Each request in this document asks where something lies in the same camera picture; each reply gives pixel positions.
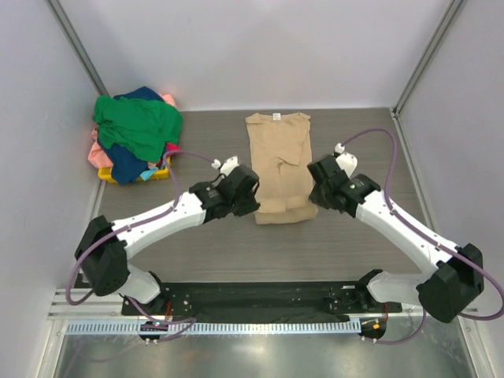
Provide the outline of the beige t shirt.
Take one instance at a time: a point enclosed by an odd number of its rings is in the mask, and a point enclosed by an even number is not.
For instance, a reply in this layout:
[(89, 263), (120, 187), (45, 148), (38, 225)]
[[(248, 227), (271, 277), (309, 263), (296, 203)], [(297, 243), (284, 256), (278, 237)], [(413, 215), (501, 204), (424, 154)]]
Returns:
[(310, 116), (255, 113), (245, 119), (252, 169), (259, 176), (254, 213), (259, 225), (293, 224), (317, 216), (309, 200), (313, 179), (307, 169), (312, 161)]

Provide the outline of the yellow plastic bin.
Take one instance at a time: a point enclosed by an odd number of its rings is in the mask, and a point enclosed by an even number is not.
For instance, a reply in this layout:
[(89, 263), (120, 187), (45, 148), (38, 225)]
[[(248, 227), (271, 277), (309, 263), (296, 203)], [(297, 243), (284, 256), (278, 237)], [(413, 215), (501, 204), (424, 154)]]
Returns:
[(170, 176), (167, 166), (149, 167), (145, 161), (135, 157), (121, 158), (113, 167), (100, 168), (98, 178), (108, 183), (126, 185), (149, 180), (166, 180)]

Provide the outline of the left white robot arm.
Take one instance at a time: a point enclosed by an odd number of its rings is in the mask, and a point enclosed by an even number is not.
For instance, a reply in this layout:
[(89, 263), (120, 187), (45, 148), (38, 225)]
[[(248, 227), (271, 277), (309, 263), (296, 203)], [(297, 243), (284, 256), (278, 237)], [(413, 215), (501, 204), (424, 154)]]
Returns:
[(169, 302), (167, 289), (152, 272), (131, 260), (148, 246), (185, 229), (229, 214), (242, 217), (259, 207), (259, 177), (249, 167), (222, 169), (214, 181), (199, 182), (173, 201), (123, 220), (96, 217), (76, 249), (76, 267), (98, 297), (121, 295), (149, 314), (161, 313)]

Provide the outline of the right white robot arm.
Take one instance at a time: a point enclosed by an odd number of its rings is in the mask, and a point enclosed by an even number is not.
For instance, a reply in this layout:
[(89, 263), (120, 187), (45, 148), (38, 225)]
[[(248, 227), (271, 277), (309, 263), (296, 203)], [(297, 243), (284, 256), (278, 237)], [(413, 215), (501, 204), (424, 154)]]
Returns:
[(374, 228), (420, 270), (418, 274), (373, 274), (355, 291), (357, 306), (371, 312), (382, 302), (401, 302), (422, 306), (436, 320), (451, 322), (484, 290), (480, 250), (436, 235), (400, 206), (387, 203), (378, 183), (353, 174), (356, 166), (356, 158), (347, 153), (326, 154), (310, 162), (307, 169), (314, 181), (310, 201)]

